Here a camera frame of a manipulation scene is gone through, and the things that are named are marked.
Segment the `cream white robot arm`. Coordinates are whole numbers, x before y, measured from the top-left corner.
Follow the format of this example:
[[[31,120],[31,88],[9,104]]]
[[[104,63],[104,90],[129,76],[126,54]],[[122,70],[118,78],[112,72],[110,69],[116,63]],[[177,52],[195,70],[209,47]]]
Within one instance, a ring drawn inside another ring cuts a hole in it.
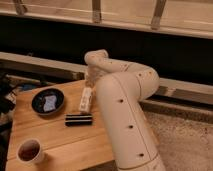
[[[166,171],[140,107],[157,91],[158,73],[150,66],[110,59],[105,50],[90,51],[84,60],[118,171]]]

